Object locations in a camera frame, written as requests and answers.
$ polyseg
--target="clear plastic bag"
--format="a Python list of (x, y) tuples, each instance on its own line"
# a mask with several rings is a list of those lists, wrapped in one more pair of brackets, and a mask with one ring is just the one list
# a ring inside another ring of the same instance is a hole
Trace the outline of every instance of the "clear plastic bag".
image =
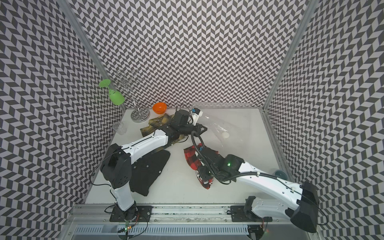
[(233, 154), (241, 158), (248, 157), (245, 153), (249, 149), (249, 130), (248, 126), (238, 127), (224, 119), (217, 118), (204, 112), (199, 118), (199, 123), (208, 127), (217, 137), (219, 142), (204, 143), (213, 150), (219, 151), (220, 155), (225, 157)]

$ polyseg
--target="orange bowl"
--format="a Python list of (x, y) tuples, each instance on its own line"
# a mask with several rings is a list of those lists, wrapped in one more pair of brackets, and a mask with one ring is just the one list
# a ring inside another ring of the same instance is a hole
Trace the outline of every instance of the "orange bowl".
[(167, 105), (165, 103), (156, 103), (153, 105), (152, 109), (157, 114), (163, 114), (167, 110)]

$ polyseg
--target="black and white pattern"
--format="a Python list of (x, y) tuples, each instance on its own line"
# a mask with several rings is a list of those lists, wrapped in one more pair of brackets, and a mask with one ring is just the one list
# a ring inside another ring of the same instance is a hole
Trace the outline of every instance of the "black and white pattern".
[(0, 239), (54, 239), (122, 112), (54, 0), (1, 0), (0, 39)]
[(262, 106), (308, 0), (69, 2), (112, 78), (138, 69), (142, 106), (175, 107)]
[(294, 177), (319, 188), (327, 239), (384, 239), (383, 9), (321, 1), (269, 109)]

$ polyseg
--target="black cloth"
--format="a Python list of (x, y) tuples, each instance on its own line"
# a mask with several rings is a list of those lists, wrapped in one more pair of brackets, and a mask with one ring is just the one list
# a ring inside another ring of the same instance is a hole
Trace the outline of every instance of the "black cloth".
[(170, 152), (161, 150), (153, 154), (148, 153), (132, 164), (132, 177), (129, 181), (131, 191), (147, 196), (149, 187), (163, 171), (169, 156)]

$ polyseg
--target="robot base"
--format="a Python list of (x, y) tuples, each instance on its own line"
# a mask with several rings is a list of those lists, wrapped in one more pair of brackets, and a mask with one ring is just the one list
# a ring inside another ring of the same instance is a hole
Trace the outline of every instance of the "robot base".
[(149, 222), (152, 215), (152, 206), (136, 206), (132, 205), (128, 210), (123, 212), (118, 206), (114, 206), (112, 210), (110, 222), (123, 222), (133, 220), (135, 216), (139, 216), (138, 222)]

